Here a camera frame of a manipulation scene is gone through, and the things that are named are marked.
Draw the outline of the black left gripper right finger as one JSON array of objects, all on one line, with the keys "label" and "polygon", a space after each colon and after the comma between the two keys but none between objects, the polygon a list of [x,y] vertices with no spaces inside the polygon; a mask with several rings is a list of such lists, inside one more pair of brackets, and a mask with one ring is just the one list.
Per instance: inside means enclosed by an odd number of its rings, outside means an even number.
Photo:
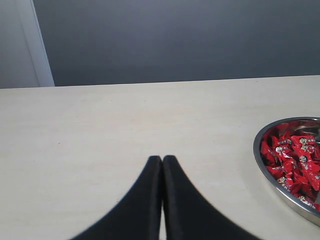
[{"label": "black left gripper right finger", "polygon": [[177,158],[163,158],[163,210],[168,240],[254,240],[214,208],[191,183]]}]

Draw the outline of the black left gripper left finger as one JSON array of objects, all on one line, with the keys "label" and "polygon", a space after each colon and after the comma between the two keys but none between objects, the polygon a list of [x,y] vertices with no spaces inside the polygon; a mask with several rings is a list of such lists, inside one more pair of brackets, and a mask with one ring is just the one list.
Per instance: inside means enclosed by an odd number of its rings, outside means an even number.
[{"label": "black left gripper left finger", "polygon": [[158,240],[162,214],[162,160],[150,156],[126,195],[74,240]]}]

